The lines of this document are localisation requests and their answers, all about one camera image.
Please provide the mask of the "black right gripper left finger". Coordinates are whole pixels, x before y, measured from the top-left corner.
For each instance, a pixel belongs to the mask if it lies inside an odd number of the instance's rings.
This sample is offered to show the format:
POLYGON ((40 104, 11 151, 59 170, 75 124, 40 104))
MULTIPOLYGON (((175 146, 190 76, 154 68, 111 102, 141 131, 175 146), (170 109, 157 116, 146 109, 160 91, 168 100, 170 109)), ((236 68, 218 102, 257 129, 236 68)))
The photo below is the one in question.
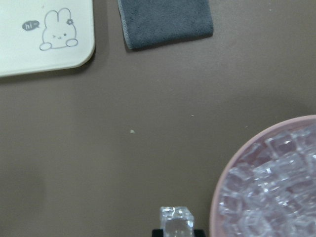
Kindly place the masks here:
POLYGON ((163 237, 163 229, 153 229, 152 237, 163 237))

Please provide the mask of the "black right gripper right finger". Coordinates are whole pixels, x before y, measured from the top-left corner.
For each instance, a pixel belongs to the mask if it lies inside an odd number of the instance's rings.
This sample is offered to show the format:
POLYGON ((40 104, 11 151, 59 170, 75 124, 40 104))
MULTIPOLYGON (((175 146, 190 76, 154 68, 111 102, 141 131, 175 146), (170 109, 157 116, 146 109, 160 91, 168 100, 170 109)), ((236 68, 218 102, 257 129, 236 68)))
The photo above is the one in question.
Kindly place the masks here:
POLYGON ((194 237, 206 237, 206 234, 203 229, 194 229, 194 237))

